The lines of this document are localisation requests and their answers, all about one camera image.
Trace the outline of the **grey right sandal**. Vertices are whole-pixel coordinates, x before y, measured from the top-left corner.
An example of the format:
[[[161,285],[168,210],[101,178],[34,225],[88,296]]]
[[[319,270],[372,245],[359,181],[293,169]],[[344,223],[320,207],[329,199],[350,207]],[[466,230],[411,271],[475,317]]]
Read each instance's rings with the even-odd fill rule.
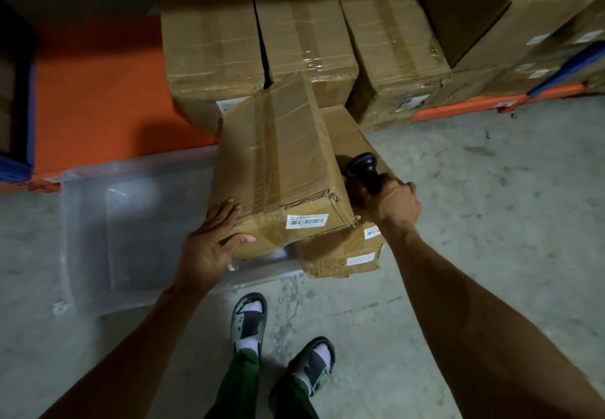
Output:
[[[285,378],[303,387],[309,398],[322,389],[336,362],[335,347],[324,336],[315,337],[290,361]]]

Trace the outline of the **blue rack upright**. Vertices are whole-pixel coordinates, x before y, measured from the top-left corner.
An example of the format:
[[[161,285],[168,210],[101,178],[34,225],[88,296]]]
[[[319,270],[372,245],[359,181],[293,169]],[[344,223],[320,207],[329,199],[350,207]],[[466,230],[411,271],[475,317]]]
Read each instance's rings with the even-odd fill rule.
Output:
[[[0,183],[24,183],[34,167],[33,27],[0,0]]]

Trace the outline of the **grey left sandal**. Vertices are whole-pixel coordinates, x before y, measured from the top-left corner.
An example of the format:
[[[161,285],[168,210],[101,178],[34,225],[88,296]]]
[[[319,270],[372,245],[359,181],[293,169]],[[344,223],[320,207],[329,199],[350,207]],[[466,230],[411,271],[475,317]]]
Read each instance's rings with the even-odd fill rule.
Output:
[[[262,343],[268,321],[268,302],[261,293],[244,295],[235,305],[231,316],[233,351],[253,353],[258,361],[262,356]]]

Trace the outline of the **flat cardboard box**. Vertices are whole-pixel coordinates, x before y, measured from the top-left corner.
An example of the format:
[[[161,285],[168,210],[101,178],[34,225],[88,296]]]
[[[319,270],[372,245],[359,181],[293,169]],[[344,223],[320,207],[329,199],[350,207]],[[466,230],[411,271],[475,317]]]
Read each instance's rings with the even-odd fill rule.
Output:
[[[448,83],[425,101],[423,108],[452,105],[475,97],[525,94],[552,76],[566,60],[565,57],[531,59],[495,68],[453,72]]]

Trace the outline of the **person's green trouser leg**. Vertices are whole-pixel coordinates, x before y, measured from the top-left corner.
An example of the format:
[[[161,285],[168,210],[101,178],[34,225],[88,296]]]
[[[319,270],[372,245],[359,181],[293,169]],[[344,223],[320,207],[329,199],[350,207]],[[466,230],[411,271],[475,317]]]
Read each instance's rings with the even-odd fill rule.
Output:
[[[203,419],[255,419],[259,384],[258,354],[249,348],[237,351]]]
[[[320,419],[310,401],[308,386],[293,375],[283,375],[276,382],[268,407],[274,419]]]

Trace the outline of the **white right sock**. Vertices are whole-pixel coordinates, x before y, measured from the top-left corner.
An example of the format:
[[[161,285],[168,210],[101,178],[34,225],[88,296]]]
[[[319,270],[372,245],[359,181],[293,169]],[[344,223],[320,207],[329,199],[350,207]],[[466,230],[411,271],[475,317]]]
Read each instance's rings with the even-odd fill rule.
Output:
[[[313,397],[326,384],[332,369],[329,345],[326,342],[313,342],[302,351],[292,376],[305,388],[307,396]]]

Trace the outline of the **clear plastic storage bin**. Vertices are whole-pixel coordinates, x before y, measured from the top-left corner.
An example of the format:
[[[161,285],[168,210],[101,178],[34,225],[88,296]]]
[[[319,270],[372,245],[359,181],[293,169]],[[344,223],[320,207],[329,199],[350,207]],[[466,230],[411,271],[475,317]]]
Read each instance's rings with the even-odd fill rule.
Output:
[[[218,146],[79,166],[60,177],[61,278],[73,311],[153,304],[206,214]]]

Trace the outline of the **black handheld barcode scanner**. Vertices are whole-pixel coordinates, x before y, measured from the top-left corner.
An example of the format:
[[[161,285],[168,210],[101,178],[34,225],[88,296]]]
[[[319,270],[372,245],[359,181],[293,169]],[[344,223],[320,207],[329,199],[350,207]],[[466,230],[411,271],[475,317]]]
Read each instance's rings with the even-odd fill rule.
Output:
[[[372,152],[352,158],[344,169],[344,176],[361,181],[372,195],[379,194],[382,190],[383,177],[377,171],[377,156]]]

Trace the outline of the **person's right green trouser leg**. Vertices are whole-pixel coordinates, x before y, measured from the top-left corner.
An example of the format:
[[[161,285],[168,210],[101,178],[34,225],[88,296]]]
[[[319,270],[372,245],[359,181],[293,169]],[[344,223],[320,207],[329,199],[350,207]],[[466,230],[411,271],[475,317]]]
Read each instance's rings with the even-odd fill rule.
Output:
[[[320,419],[310,401],[308,386],[293,375],[283,375],[276,382],[268,407],[274,419]]]

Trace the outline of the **taped cardboard box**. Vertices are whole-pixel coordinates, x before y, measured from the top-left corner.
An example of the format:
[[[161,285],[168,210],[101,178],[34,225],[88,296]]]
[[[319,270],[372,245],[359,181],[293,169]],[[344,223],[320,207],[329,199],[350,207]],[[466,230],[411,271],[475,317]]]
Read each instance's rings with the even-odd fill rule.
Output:
[[[345,230],[356,217],[310,79],[292,75],[223,118],[209,203],[241,205],[228,236],[250,234],[233,257],[253,260]]]
[[[340,0],[359,75],[346,109],[363,131],[410,121],[451,79],[418,0]]]
[[[344,106],[359,75],[339,0],[254,0],[267,75],[296,73],[312,83],[320,108]]]
[[[253,0],[164,0],[168,88],[190,123],[219,132],[226,111],[264,89]]]

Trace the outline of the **grey sandal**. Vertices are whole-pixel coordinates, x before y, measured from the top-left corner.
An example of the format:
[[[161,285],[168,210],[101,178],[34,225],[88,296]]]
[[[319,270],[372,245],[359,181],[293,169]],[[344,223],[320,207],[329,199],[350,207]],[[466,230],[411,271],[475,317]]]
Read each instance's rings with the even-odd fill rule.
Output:
[[[262,343],[268,321],[268,302],[261,293],[244,295],[235,305],[231,316],[233,351],[253,353],[258,361],[262,356]]]
[[[303,387],[309,398],[322,389],[336,362],[335,347],[324,336],[315,337],[290,361],[285,378]]]

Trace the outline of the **person's right hand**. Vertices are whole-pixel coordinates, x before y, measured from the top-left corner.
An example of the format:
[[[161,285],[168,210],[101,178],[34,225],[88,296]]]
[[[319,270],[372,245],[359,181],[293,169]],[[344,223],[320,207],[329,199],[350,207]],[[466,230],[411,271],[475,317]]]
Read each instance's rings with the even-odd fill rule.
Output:
[[[352,192],[364,202],[370,217],[388,243],[416,231],[420,202],[412,182],[404,183],[390,172],[380,174],[382,187],[372,194],[359,178],[347,182]]]

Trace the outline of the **orange rack beam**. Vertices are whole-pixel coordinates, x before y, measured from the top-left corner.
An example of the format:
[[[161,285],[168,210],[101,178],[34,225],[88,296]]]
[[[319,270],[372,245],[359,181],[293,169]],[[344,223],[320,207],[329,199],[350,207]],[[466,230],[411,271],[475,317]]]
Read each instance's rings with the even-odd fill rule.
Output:
[[[566,97],[584,94],[587,82],[582,84],[569,84],[557,86],[544,91],[535,97],[527,95],[500,96],[500,97],[475,97],[465,102],[453,103],[441,107],[420,109],[410,120],[411,123],[424,122],[428,120],[441,119],[445,117],[459,116],[463,114],[476,113],[486,110],[496,110],[498,114],[511,113],[515,109],[529,103],[563,99]]]

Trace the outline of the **white sock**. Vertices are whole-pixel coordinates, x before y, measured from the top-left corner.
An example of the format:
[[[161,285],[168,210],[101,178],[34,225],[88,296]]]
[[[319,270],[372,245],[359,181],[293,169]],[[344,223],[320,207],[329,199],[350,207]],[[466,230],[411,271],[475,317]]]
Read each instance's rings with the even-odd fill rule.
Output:
[[[266,325],[263,302],[261,300],[246,301],[235,315],[237,317],[237,335],[234,338],[236,352],[250,349],[259,355]]]
[[[292,376],[305,388],[307,396],[313,397],[326,384],[332,369],[329,345],[326,342],[313,342],[302,351]]]

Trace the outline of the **person's left green trouser leg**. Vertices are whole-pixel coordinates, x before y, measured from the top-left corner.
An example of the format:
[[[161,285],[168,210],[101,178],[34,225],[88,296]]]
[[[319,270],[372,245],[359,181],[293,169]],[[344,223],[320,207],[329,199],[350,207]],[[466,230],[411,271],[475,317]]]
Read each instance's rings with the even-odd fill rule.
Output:
[[[249,348],[237,351],[203,419],[255,419],[259,384],[258,354]]]

